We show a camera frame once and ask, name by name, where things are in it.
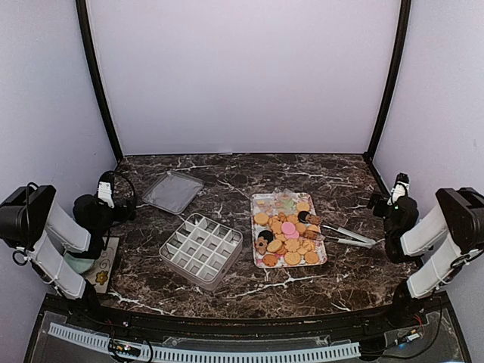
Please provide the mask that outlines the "silver metal tongs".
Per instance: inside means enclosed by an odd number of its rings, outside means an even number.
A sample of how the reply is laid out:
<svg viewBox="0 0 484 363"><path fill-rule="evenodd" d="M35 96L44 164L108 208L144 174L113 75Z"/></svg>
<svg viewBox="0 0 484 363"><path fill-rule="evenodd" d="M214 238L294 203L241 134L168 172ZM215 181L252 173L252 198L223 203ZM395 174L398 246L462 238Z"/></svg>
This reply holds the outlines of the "silver metal tongs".
<svg viewBox="0 0 484 363"><path fill-rule="evenodd" d="M309 240L328 240L334 243L345 244L353 247L361 247L365 249L372 249L377 245L377 241L369 237L357 234L342 227L334 225L325 225L322 219L314 214L307 218L307 228L301 235ZM341 235L341 237L331 237L321 233L320 229L332 231Z"/></svg>

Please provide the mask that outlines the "pink round cookie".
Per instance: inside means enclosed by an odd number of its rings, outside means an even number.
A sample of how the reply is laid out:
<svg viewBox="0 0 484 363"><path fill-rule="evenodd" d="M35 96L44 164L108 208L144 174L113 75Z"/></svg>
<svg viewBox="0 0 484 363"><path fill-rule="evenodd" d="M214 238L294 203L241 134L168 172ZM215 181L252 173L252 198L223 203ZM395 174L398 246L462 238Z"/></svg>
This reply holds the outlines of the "pink round cookie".
<svg viewBox="0 0 484 363"><path fill-rule="evenodd" d="M281 231L286 238L299 237L299 232L296 229L296 225L292 222L283 222L281 225Z"/></svg>

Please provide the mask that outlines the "silver divided cookie tin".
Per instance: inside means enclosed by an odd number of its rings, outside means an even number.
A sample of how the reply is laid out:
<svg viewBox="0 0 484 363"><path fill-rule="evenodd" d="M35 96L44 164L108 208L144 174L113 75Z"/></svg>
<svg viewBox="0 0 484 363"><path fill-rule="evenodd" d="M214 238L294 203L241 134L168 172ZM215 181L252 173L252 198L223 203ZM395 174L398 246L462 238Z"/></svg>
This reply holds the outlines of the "silver divided cookie tin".
<svg viewBox="0 0 484 363"><path fill-rule="evenodd" d="M198 287L214 291L240 255L241 232L191 214L160 247L162 261Z"/></svg>

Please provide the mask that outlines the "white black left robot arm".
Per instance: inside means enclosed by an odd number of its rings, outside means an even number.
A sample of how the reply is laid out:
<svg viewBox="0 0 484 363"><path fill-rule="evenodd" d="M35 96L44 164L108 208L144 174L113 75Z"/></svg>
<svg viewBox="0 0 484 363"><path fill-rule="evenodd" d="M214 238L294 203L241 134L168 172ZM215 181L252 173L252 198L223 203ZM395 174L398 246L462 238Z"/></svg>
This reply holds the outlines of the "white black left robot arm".
<svg viewBox="0 0 484 363"><path fill-rule="evenodd" d="M115 203L106 188L100 183L96 195L78 197L72 215L56 201L52 185L29 183L1 203L1 239L22 257L16 263L30 264L61 296L80 303L76 315L91 330L101 329L107 314L98 307L94 286L66 257L96 260L110 229L133 217L135 206Z"/></svg>

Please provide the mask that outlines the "green ceramic cup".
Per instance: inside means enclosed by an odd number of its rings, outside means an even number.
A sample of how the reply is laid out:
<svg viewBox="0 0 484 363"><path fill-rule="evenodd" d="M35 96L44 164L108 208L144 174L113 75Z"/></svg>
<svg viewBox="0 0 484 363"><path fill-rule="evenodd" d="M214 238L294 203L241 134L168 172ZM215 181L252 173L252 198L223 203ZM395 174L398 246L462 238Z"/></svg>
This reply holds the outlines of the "green ceramic cup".
<svg viewBox="0 0 484 363"><path fill-rule="evenodd" d="M83 259L71 255L69 252L64 253L64 261L71 267L74 272L83 275L93 268L95 261L93 259Z"/></svg>

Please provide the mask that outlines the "floral square coaster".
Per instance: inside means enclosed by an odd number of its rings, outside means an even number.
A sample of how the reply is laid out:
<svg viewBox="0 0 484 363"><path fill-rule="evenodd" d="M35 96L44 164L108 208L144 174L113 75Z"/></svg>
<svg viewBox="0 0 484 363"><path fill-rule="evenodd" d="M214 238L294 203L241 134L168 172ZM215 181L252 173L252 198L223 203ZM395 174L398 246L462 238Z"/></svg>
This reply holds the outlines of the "floral square coaster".
<svg viewBox="0 0 484 363"><path fill-rule="evenodd" d="M101 251L100 257L82 274L95 288L97 294L105 294L108 291L118 246L119 237L110 237L107 247Z"/></svg>

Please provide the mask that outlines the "silver tin lid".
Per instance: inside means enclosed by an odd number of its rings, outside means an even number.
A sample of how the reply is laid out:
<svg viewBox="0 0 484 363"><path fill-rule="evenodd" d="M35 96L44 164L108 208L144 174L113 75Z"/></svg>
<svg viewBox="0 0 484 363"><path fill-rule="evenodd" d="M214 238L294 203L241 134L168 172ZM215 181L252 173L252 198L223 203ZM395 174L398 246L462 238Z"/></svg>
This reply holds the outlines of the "silver tin lid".
<svg viewBox="0 0 484 363"><path fill-rule="evenodd" d="M142 195L144 203L173 215L184 212L204 181L180 172L164 172Z"/></svg>

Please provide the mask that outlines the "floral cookie tray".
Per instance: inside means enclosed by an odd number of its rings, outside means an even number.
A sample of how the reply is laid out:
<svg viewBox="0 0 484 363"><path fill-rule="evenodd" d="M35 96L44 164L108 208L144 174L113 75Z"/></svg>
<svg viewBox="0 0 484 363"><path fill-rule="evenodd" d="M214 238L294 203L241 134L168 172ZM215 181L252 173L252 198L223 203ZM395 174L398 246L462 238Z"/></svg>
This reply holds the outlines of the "floral cookie tray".
<svg viewBox="0 0 484 363"><path fill-rule="evenodd" d="M316 225L299 217L315 214L310 194L283 191L251 197L253 262L257 268L296 268L327 262L324 241L310 238Z"/></svg>

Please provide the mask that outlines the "black chocolate sandwich cookie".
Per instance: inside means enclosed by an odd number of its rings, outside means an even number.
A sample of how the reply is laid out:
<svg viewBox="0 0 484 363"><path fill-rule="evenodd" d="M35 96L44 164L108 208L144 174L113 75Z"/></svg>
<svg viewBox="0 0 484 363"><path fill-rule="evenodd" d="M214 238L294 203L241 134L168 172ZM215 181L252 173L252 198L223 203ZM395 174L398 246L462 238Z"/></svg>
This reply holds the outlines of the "black chocolate sandwich cookie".
<svg viewBox="0 0 484 363"><path fill-rule="evenodd" d="M270 243L270 242L272 242L274 240L274 234L270 230L263 230L263 231L259 232L257 238L263 238L268 243Z"/></svg>

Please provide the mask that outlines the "orange chip cookie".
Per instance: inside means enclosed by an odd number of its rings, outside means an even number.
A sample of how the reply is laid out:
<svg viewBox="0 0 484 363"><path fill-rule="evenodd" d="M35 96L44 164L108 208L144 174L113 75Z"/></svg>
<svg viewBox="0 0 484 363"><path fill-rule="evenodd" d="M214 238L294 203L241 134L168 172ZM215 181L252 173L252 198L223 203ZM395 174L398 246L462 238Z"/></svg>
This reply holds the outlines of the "orange chip cookie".
<svg viewBox="0 0 484 363"><path fill-rule="evenodd" d="M266 254L263 256L262 262L267 267L274 267L278 264L278 257L274 254Z"/></svg>

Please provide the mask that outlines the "tan sandwich biscuit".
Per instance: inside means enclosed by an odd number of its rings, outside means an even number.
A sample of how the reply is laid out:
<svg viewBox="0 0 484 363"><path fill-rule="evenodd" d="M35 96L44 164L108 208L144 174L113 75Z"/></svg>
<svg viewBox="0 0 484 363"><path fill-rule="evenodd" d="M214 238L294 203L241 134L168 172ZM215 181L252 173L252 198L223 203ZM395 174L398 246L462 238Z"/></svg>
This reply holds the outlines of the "tan sandwich biscuit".
<svg viewBox="0 0 484 363"><path fill-rule="evenodd" d="M267 225L269 221L269 215L266 213L257 213L253 217L253 220L257 225Z"/></svg>

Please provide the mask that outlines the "brown flower jam cookie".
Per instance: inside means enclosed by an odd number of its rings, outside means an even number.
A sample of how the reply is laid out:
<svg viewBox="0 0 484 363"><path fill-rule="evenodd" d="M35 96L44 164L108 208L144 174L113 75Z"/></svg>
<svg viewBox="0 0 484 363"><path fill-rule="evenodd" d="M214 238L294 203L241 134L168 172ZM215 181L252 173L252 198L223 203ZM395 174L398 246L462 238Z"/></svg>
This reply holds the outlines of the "brown flower jam cookie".
<svg viewBox="0 0 484 363"><path fill-rule="evenodd" d="M264 237L259 237L255 242L255 248L258 254L264 255L267 252L268 241Z"/></svg>

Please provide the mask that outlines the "right black frame post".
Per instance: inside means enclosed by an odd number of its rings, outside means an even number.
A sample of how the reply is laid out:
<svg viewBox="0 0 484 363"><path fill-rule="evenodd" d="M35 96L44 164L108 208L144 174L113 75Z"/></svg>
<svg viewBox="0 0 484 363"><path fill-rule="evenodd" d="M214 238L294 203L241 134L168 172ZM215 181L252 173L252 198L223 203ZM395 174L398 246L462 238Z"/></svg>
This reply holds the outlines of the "right black frame post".
<svg viewBox="0 0 484 363"><path fill-rule="evenodd" d="M399 8L399 17L396 26L396 34L392 48L392 55L389 62L389 69L386 77L385 87L374 124L374 129L368 145L368 149L363 154L367 163L373 163L376 155L386 119L389 114L390 105L396 88L399 70L402 62L402 56L405 49L405 40L408 32L408 23L411 14L411 0L401 0Z"/></svg>

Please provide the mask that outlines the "black frame post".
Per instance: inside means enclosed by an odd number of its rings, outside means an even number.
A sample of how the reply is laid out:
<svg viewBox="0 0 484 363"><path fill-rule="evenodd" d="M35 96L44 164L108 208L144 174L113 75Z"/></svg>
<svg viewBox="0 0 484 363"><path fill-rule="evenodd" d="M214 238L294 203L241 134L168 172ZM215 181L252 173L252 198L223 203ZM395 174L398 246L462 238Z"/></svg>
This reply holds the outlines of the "black frame post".
<svg viewBox="0 0 484 363"><path fill-rule="evenodd" d="M89 22L88 3L86 0L75 0L75 3L82 45L85 52L85 59L98 104L98 109L100 111L101 119L110 143L111 150L113 151L114 158L119 163L123 159L124 155L116 134L113 118L110 113L110 108L104 91L104 85L101 79L101 73L95 53L94 39Z"/></svg>
<svg viewBox="0 0 484 363"><path fill-rule="evenodd" d="M376 155L386 119L389 114L390 105L396 88L399 70L402 62L402 56L405 49L405 40L408 32L408 23L411 14L411 0L401 0L399 8L399 17L396 26L396 34L392 48L392 55L389 62L389 69L386 77L385 87L374 124L374 129L368 145L368 149L363 154L367 163L373 163Z"/></svg>

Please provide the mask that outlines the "left black frame post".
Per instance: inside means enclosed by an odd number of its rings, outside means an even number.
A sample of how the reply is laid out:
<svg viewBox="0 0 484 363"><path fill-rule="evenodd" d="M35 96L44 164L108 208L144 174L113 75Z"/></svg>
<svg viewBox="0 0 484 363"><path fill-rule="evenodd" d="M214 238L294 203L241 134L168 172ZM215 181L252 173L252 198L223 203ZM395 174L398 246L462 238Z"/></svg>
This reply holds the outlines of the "left black frame post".
<svg viewBox="0 0 484 363"><path fill-rule="evenodd" d="M110 108L104 91L104 85L101 79L101 73L95 53L94 39L89 22L88 3L86 0L75 0L75 3L82 45L85 52L85 59L98 104L98 109L100 111L101 119L110 143L111 150L113 151L114 158L119 163L123 159L124 155L116 134L113 118L110 113Z"/></svg>

